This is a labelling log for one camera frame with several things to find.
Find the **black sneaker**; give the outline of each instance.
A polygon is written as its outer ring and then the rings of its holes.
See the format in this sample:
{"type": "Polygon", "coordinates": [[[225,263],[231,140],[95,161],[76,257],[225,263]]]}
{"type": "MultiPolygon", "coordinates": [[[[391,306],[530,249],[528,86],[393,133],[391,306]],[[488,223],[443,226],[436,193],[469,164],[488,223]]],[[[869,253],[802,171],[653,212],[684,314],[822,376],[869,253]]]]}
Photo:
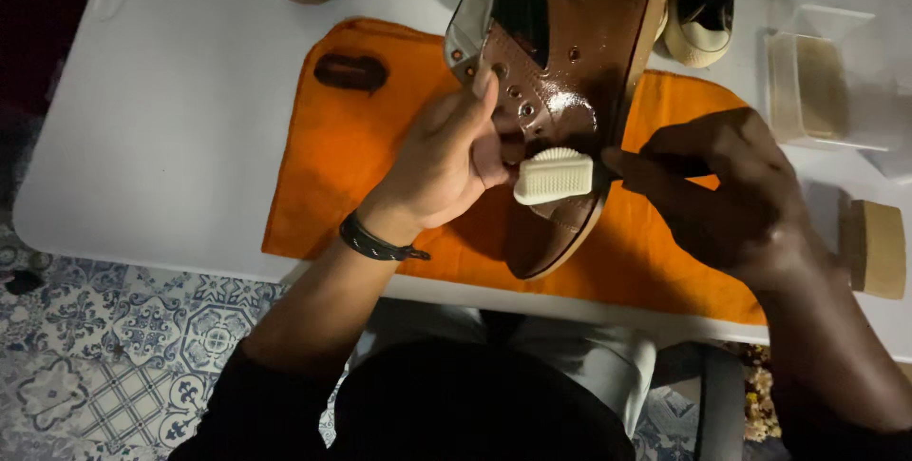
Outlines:
{"type": "Polygon", "coordinates": [[[734,8],[734,0],[668,0],[668,51],[688,67],[719,60],[732,41],[734,8]]]}

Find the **black shirt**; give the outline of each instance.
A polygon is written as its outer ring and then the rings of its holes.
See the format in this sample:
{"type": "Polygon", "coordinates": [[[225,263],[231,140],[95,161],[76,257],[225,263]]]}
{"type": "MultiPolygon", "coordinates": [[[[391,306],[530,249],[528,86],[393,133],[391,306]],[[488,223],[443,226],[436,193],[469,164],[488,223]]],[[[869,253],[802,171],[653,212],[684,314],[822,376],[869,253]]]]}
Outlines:
{"type": "MultiPolygon", "coordinates": [[[[371,357],[339,389],[327,449],[318,423],[335,384],[269,370],[238,347],[197,434],[171,459],[635,457],[621,420],[599,399],[498,346],[428,340],[371,357]]],[[[781,394],[777,411],[796,458],[912,459],[912,432],[865,431],[806,392],[781,394]]]]}

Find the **sleeve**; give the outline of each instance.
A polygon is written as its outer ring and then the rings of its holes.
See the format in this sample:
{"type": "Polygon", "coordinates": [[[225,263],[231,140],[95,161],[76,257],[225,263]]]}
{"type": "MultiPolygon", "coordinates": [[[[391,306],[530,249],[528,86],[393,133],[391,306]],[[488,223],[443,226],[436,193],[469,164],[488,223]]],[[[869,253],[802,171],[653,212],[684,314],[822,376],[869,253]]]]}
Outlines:
{"type": "Polygon", "coordinates": [[[325,457],[318,426],[336,381],[268,369],[248,358],[242,343],[225,364],[196,435],[169,459],[325,457]]]}
{"type": "Polygon", "coordinates": [[[912,460],[912,430],[881,433],[848,423],[798,384],[773,386],[772,398],[795,459],[912,460]]]}

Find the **white table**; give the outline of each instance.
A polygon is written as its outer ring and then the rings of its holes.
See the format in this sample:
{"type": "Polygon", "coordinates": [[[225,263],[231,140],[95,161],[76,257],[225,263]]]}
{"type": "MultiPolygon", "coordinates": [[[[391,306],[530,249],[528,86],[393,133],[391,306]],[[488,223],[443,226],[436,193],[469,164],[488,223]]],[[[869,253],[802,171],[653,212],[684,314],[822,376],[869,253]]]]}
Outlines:
{"type": "MultiPolygon", "coordinates": [[[[765,112],[760,39],[781,22],[770,4],[784,1],[737,0],[732,50],[709,69],[659,55],[650,66],[716,81],[765,112]]],[[[912,0],[813,1],[880,14],[900,82],[912,87],[912,0]]],[[[90,0],[19,192],[17,233],[51,253],[287,280],[300,262],[260,244],[304,55],[353,15],[441,34],[456,2],[90,0]]],[[[912,189],[854,152],[788,155],[808,181],[899,206],[912,239],[912,189]]],[[[425,279],[395,277],[387,295],[627,324],[667,341],[768,340],[765,327],[425,279]]],[[[912,362],[912,291],[901,302],[859,300],[895,359],[912,362]]]]}

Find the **hand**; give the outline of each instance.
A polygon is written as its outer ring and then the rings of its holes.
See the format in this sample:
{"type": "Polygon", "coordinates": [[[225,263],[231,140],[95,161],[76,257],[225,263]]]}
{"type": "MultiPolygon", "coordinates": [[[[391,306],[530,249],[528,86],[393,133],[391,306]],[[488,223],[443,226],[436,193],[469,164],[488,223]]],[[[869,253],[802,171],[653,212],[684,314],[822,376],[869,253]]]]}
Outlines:
{"type": "Polygon", "coordinates": [[[359,206],[361,222],[393,245],[462,215],[482,193],[507,182],[491,116],[497,77],[479,71],[464,88],[426,106],[383,181],[359,206]]]}
{"type": "Polygon", "coordinates": [[[639,155],[608,149],[602,158],[624,177],[624,188],[652,202],[678,246],[755,292],[814,288],[838,277],[792,165],[753,109],[661,128],[639,155]],[[661,156],[649,158],[662,154],[701,159],[719,187],[674,176],[657,162],[661,156]]]}

